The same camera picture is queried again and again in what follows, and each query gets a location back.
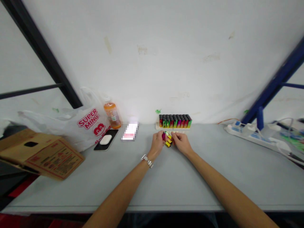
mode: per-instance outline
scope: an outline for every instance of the row of lighters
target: row of lighters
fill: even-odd
[[[192,119],[188,114],[159,115],[159,127],[162,128],[190,128]]]

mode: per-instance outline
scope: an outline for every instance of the black phone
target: black phone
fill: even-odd
[[[99,141],[97,143],[97,145],[95,146],[94,150],[107,150],[110,147],[110,145],[111,145],[112,141],[114,140],[115,136],[117,135],[117,133],[118,133],[118,129],[110,129],[110,130],[108,130],[107,133],[105,134],[105,136],[106,135],[111,135],[112,136],[112,138],[109,141],[109,143],[106,144],[106,145],[101,145],[100,141]]]

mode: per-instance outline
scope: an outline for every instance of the silver watch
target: silver watch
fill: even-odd
[[[148,159],[147,155],[144,155],[144,156],[142,157],[142,160],[147,161],[147,163],[148,163],[148,165],[149,165],[150,168],[153,167],[153,162],[150,161],[150,160]]]

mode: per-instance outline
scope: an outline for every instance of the orange juice bottle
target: orange juice bottle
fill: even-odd
[[[110,97],[105,97],[104,101],[106,102],[106,104],[104,105],[104,110],[108,115],[108,119],[110,121],[111,127],[113,129],[120,128],[121,127],[121,122],[119,120],[116,105],[113,102],[111,102]]]

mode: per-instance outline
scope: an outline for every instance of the power strip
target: power strip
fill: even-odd
[[[265,139],[263,137],[261,137],[258,133],[254,132],[249,136],[244,136],[242,135],[242,128],[241,127],[235,127],[231,124],[229,124],[227,127],[225,127],[225,130],[232,135],[238,136],[240,138],[246,139],[248,141],[251,141],[253,143],[259,144],[261,146],[267,147],[271,150],[280,152],[278,150],[278,147],[281,149],[282,152],[284,152],[285,154],[290,154],[291,150],[289,148],[289,146],[287,145],[286,142],[282,141],[282,140],[278,140],[275,138],[269,138],[269,139]]]

